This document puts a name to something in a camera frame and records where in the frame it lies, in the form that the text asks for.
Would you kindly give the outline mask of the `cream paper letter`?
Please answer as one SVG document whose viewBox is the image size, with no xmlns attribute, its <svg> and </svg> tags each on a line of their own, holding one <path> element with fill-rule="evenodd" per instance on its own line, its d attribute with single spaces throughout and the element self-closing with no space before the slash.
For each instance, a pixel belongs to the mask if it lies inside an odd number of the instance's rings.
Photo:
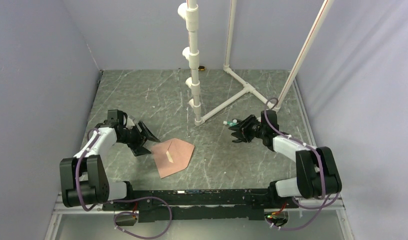
<svg viewBox="0 0 408 240">
<path fill-rule="evenodd" d="M 174 160 L 173 160 L 173 158 L 172 158 L 172 156 L 171 156 L 171 154 L 170 154 L 170 152 L 169 151 L 166 151 L 166 157 L 167 157 L 167 160 L 170 162 L 170 163 L 174 163 Z"/>
</svg>

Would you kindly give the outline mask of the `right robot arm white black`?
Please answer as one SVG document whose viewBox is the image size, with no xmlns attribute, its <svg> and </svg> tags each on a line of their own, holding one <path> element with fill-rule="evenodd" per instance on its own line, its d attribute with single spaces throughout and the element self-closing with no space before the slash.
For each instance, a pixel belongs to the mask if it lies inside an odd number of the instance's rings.
<svg viewBox="0 0 408 240">
<path fill-rule="evenodd" d="M 332 150 L 326 146 L 308 145 L 280 131 L 274 110 L 263 110 L 260 118 L 252 114 L 244 120 L 238 119 L 229 130 L 235 137 L 234 142 L 250 143 L 253 139 L 261 139 L 269 150 L 295 163 L 295 177 L 269 184 L 267 200 L 272 207 L 281 207 L 288 197 L 311 199 L 337 194 L 342 190 Z"/>
</svg>

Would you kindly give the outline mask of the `pink brown envelope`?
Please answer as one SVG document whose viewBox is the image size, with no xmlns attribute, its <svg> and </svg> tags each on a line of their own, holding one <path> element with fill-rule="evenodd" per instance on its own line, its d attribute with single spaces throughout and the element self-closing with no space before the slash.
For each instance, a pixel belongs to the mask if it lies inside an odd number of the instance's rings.
<svg viewBox="0 0 408 240">
<path fill-rule="evenodd" d="M 172 138 L 151 147 L 151 153 L 161 179 L 186 169 L 192 158 L 195 146 L 178 138 Z M 166 156 L 169 151 L 173 163 Z"/>
</svg>

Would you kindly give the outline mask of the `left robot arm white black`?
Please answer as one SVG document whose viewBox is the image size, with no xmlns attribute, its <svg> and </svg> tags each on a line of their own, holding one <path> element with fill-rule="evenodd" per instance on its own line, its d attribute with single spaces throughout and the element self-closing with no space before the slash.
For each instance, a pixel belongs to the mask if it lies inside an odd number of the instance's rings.
<svg viewBox="0 0 408 240">
<path fill-rule="evenodd" d="M 132 185 L 109 182 L 103 158 L 115 144 L 125 144 L 135 157 L 148 155 L 147 141 L 160 142 L 143 121 L 135 122 L 122 110 L 108 110 L 107 118 L 88 132 L 85 146 L 59 163 L 64 206 L 90 211 L 95 205 L 116 202 L 123 210 L 131 209 L 136 203 Z"/>
</svg>

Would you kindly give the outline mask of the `green glue stick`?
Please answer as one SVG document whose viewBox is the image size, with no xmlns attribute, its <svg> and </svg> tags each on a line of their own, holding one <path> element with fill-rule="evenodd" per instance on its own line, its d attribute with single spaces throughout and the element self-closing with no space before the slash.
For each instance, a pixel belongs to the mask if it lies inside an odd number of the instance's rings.
<svg viewBox="0 0 408 240">
<path fill-rule="evenodd" d="M 238 124 L 238 122 L 233 122 L 233 121 L 223 121 L 223 124 L 228 126 L 228 127 L 232 127 Z"/>
</svg>

